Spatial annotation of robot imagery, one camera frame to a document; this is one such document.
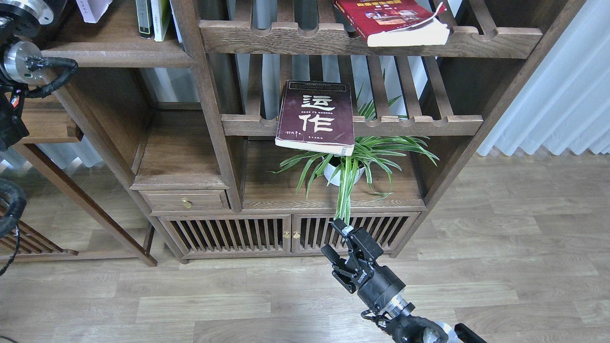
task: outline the white flower pot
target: white flower pot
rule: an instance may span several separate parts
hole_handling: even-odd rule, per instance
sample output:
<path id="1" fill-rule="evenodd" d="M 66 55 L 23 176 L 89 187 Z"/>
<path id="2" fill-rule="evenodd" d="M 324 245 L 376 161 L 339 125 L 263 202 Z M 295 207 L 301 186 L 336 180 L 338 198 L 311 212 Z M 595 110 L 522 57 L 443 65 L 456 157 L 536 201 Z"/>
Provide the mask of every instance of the white flower pot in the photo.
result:
<path id="1" fill-rule="evenodd" d="M 332 174 L 335 172 L 335 169 L 337 169 L 337 167 L 335 167 L 332 164 L 327 164 L 326 168 L 324 168 L 324 177 L 329 180 L 331 182 L 331 184 L 335 185 L 335 186 L 339 186 L 339 184 L 341 183 L 341 171 L 339 171 L 334 178 L 332 178 L 331 180 L 331 176 Z M 358 169 L 358 173 L 356 174 L 356 178 L 354 179 L 354 184 L 356 184 L 356 182 L 358 182 L 358 180 L 360 180 L 360 177 L 362 176 L 362 174 L 364 174 L 364 167 Z"/>

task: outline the wooden cabinet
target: wooden cabinet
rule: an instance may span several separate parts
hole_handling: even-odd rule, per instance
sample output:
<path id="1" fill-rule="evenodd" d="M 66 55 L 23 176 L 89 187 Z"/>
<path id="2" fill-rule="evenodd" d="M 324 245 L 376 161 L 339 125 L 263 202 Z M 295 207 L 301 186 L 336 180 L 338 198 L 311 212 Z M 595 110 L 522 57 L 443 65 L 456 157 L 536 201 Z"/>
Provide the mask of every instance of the wooden cabinet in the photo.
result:
<path id="1" fill-rule="evenodd" d="M 324 224 L 337 189 L 318 180 L 306 199 L 295 194 L 297 170 L 267 173 L 293 151 L 273 145 L 276 120 L 263 116 L 262 54 L 279 55 L 278 87 L 292 78 L 294 55 L 309 56 L 312 79 L 324 73 L 321 56 L 337 56 L 330 68 L 352 85 L 350 55 L 365 55 L 378 118 L 354 117 L 356 135 L 431 138 L 438 167 L 417 155 L 404 158 L 394 193 L 384 200 L 365 184 L 354 188 L 355 223 L 395 256 L 584 0 L 464 0 L 456 16 L 442 15 L 451 26 L 447 45 L 399 48 L 366 47 L 336 23 L 331 0 L 316 2 L 312 29 L 295 21 L 292 0 L 278 0 L 277 19 L 266 29 L 251 22 L 252 0 L 237 0 L 232 20 L 225 0 L 172 1 L 184 51 L 171 33 L 163 43 L 138 38 L 133 3 L 115 0 L 97 25 L 82 24 L 75 13 L 43 53 L 78 60 L 79 74 L 58 99 L 184 262 L 308 255 L 327 242 L 341 249 Z M 240 74 L 236 54 L 249 54 L 247 75 Z M 408 118 L 390 115 L 380 56 L 393 58 Z M 425 65 L 421 96 L 409 56 Z M 201 102 L 155 102 L 134 70 L 148 67 L 190 68 Z M 243 90 L 240 77 L 248 80 Z M 387 191 L 382 171 L 375 173 L 375 187 Z"/>

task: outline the drawer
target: drawer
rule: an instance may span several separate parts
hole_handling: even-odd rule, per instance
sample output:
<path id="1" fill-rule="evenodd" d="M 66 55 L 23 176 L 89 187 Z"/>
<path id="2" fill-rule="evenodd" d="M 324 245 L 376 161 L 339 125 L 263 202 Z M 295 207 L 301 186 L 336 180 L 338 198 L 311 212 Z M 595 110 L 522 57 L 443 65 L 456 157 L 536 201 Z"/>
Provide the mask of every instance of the drawer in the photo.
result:
<path id="1" fill-rule="evenodd" d="M 156 212 L 228 209 L 224 190 L 141 190 L 140 194 Z"/>

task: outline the wooden shelf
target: wooden shelf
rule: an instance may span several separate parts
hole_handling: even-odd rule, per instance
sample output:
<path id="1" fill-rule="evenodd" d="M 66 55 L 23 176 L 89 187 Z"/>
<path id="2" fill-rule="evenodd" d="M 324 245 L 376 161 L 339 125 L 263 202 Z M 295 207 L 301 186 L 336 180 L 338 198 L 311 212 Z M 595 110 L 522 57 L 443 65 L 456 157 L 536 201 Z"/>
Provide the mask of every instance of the wooden shelf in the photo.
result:
<path id="1" fill-rule="evenodd" d="M 30 135 L 19 142 L 27 143 L 76 143 L 82 132 L 54 95 L 45 99 L 26 99 L 21 114 Z"/>
<path id="2" fill-rule="evenodd" d="M 170 26 L 163 42 L 140 38 L 135 1 L 114 0 L 96 24 L 83 22 L 75 9 L 43 55 L 75 59 L 80 67 L 188 68 L 194 61 Z"/>
<path id="3" fill-rule="evenodd" d="M 279 163 L 294 156 L 298 150 L 280 148 L 273 142 L 250 141 L 246 165 L 245 194 L 243 213 L 265 211 L 265 213 L 291 214 L 328 213 L 333 214 L 337 208 L 339 188 L 326 186 L 326 179 L 319 177 L 312 185 L 309 199 L 305 197 L 305 188 L 295 193 L 302 164 L 280 174 L 269 173 L 279 169 Z M 411 160 L 408 157 L 394 160 L 403 168 L 392 174 L 393 191 L 386 199 L 379 198 L 368 188 L 365 176 L 355 186 L 351 194 L 353 213 L 371 212 L 419 212 L 425 210 L 417 179 Z M 380 168 L 373 169 L 373 189 L 376 192 L 388 192 L 390 184 Z"/>
<path id="4" fill-rule="evenodd" d="M 133 190 L 226 189 L 201 111 L 154 117 Z"/>
<path id="5" fill-rule="evenodd" d="M 312 80 L 321 81 L 321 59 L 310 58 Z M 408 110 L 408 118 L 400 118 L 390 114 L 387 105 L 387 93 L 384 85 L 383 71 L 379 56 L 367 56 L 368 72 L 371 89 L 378 118 L 366 120 L 354 116 L 354 133 L 356 136 L 448 136 L 474 135 L 483 123 L 480 115 L 454 115 L 451 103 L 441 78 L 439 66 L 434 57 L 423 57 L 440 118 L 422 115 L 417 91 L 407 57 L 395 57 L 400 84 L 403 91 L 403 101 Z M 351 85 L 352 99 L 356 99 L 354 78 L 349 56 L 339 56 L 339 71 L 341 81 Z M 280 59 L 280 85 L 292 75 L 292 57 L 282 56 Z M 249 84 L 246 97 L 245 115 L 222 116 L 224 133 L 226 135 L 275 136 L 278 130 L 276 120 L 266 120 L 261 116 L 262 101 L 262 55 L 250 56 Z"/>
<path id="6" fill-rule="evenodd" d="M 235 20 L 199 23 L 206 51 L 292 55 L 401 55 L 527 58 L 542 33 L 538 29 L 496 27 L 483 0 L 470 0 L 483 34 L 473 26 L 458 26 L 450 11 L 441 16 L 451 35 L 446 45 L 369 48 L 359 36 L 336 23 L 331 0 L 318 0 L 318 25 L 304 31 L 294 22 L 291 1 L 278 6 L 278 21 L 268 29 L 251 23 L 253 0 L 237 0 Z"/>

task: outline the robotic arm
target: robotic arm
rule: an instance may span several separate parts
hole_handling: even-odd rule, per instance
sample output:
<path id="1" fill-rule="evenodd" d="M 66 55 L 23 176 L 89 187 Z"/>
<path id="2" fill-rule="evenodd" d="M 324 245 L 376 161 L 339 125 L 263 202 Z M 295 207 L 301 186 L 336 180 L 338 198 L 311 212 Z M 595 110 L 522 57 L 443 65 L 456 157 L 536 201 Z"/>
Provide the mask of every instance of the robotic arm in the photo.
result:
<path id="1" fill-rule="evenodd" d="M 405 288 L 396 274 L 387 266 L 380 266 L 376 260 L 383 250 L 364 228 L 353 228 L 343 220 L 336 219 L 331 226 L 342 237 L 348 247 L 348 258 L 337 254 L 330 245 L 322 248 L 322 253 L 332 264 L 332 275 L 367 305 L 362 318 L 374 322 L 381 331 L 391 335 L 396 343 L 485 343 L 464 324 L 455 328 L 442 322 L 432 322 L 415 317 L 412 303 L 403 298 Z"/>
<path id="2" fill-rule="evenodd" d="M 40 26 L 56 22 L 67 0 L 0 0 L 0 151 L 29 135 L 21 120 L 26 98 L 44 98 L 70 80 L 78 70 L 75 60 L 43 57 L 38 47 L 18 37 L 34 37 Z M 42 81 L 47 68 L 64 68 L 51 83 Z M 10 92 L 10 100 L 4 96 Z"/>

